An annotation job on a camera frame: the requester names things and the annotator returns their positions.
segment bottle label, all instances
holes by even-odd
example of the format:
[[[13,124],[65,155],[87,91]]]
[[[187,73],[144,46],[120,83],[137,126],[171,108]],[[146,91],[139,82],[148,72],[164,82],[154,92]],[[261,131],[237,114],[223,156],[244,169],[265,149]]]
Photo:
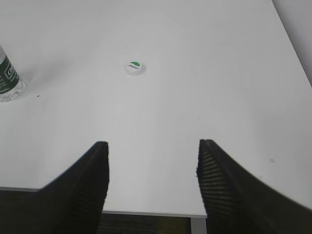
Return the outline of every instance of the bottle label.
[[[8,56],[0,64],[0,94],[12,90],[19,82],[19,75],[12,66]]]

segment plastic bottle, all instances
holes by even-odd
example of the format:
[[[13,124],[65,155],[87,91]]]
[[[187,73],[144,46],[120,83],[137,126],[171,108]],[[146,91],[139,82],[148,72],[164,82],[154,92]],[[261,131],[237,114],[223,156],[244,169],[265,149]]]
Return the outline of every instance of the plastic bottle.
[[[0,102],[11,101],[19,97],[25,89],[25,83],[20,79],[4,49],[0,46]]]

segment table surface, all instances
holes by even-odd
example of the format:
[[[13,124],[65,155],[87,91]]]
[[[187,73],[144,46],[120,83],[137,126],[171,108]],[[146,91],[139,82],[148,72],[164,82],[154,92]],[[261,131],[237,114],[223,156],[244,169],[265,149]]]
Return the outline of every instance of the table surface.
[[[107,141],[104,210],[201,216],[204,138],[312,208],[312,89],[270,0],[2,0],[0,31],[29,83],[0,105],[0,187]]]

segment white wall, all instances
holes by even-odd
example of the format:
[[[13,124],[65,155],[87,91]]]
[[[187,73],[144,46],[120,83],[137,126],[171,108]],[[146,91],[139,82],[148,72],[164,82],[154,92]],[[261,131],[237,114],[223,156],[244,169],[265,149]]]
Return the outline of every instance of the white wall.
[[[312,0],[273,0],[312,84]]]

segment bottle cap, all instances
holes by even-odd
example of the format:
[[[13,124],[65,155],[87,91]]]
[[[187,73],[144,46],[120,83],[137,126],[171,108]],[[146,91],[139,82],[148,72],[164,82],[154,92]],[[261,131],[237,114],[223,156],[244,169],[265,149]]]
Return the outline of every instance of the bottle cap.
[[[138,61],[132,61],[127,63],[126,70],[128,74],[138,76],[142,72],[142,65]]]

